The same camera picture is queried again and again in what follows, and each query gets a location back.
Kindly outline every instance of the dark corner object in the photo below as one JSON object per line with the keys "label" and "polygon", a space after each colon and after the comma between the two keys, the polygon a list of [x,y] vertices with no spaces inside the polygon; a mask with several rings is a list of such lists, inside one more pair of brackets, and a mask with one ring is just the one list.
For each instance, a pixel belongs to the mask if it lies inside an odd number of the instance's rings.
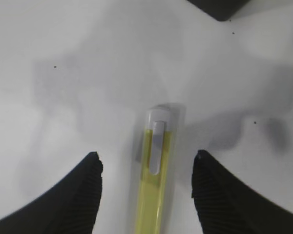
{"label": "dark corner object", "polygon": [[0,234],[91,234],[101,194],[103,166],[89,153],[45,194],[0,220]]}
{"label": "dark corner object", "polygon": [[293,214],[249,188],[207,151],[194,160],[192,186],[204,234],[293,234]]}
{"label": "dark corner object", "polygon": [[218,21],[229,20],[250,0],[188,0]]}

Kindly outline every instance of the pen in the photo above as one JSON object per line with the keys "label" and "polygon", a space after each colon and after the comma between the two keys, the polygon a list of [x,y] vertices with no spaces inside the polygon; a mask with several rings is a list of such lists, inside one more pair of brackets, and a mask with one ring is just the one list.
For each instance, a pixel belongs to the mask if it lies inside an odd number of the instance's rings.
{"label": "pen", "polygon": [[172,127],[169,109],[147,112],[135,234],[160,233]]}

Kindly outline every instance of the white surface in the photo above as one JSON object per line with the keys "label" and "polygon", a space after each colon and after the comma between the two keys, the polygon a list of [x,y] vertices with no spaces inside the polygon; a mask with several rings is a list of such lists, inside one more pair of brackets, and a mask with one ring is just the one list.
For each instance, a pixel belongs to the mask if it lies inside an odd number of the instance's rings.
{"label": "white surface", "polygon": [[142,118],[166,102],[186,109],[167,234],[201,233],[199,148],[293,212],[293,0],[225,23],[185,0],[0,0],[0,218],[97,150],[94,233],[132,233]]}

